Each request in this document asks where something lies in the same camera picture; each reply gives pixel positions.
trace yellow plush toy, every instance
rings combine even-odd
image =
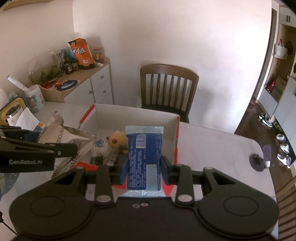
[[[107,137],[108,145],[112,147],[128,147],[128,138],[126,134],[122,131],[115,131],[110,136]]]

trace wooden countertop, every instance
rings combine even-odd
[[[45,101],[51,101],[51,102],[60,102],[64,103],[64,98],[70,94],[74,89],[76,89],[79,85],[81,85],[84,81],[86,81],[89,77],[97,73],[100,69],[104,68],[106,65],[110,63],[110,59],[107,57],[104,57],[104,62],[102,67],[96,67],[93,69],[80,69],[78,71],[75,71],[71,74],[64,74],[62,77],[57,78],[58,81],[64,83],[67,80],[78,80],[78,84],[74,86],[73,88],[65,91],[58,91],[55,87],[45,89],[41,86],[41,92],[43,94]]]

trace sneaker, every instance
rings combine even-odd
[[[285,142],[286,138],[283,134],[277,134],[276,138],[280,141],[280,142]]]
[[[267,117],[267,114],[266,113],[260,113],[259,114],[259,119],[260,120],[264,119],[265,117]]]
[[[277,154],[276,157],[277,157],[277,158],[279,159],[279,161],[280,161],[281,163],[283,163],[285,166],[287,165],[287,159],[286,159],[285,156],[281,156],[280,154]]]
[[[279,124],[274,124],[274,123],[273,123],[273,125],[274,125],[274,127],[275,127],[277,130],[279,130],[280,132],[283,132],[283,129],[281,128],[281,126],[280,126]]]
[[[262,118],[262,122],[267,125],[268,127],[272,127],[272,123],[270,122],[270,119],[268,117]]]
[[[287,168],[290,169],[291,162],[292,162],[291,157],[289,157],[289,156],[287,155],[287,156],[286,156],[286,160],[287,160]]]
[[[289,154],[290,152],[290,148],[289,148],[289,145],[287,143],[285,144],[280,144],[279,147],[281,148],[281,150],[283,152],[285,152],[286,154]]]

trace glass jar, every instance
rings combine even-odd
[[[94,60],[99,63],[103,63],[103,51],[102,48],[94,49]]]
[[[73,69],[72,69],[72,64],[71,63],[64,62],[64,69],[65,69],[66,74],[73,73]]]
[[[79,70],[78,63],[77,62],[72,63],[72,69],[73,69],[73,71]]]

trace plastic bag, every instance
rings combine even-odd
[[[85,39],[75,39],[70,41],[69,45],[80,69],[93,69],[95,67]]]
[[[126,126],[128,191],[123,196],[165,196],[161,189],[162,126]]]
[[[280,59],[287,59],[288,49],[284,47],[282,39],[279,44],[274,45],[274,57]]]
[[[55,159],[52,178],[71,170],[89,152],[95,142],[95,135],[63,126],[63,123],[63,118],[55,112],[38,137],[38,143],[75,143],[78,146],[76,157]]]

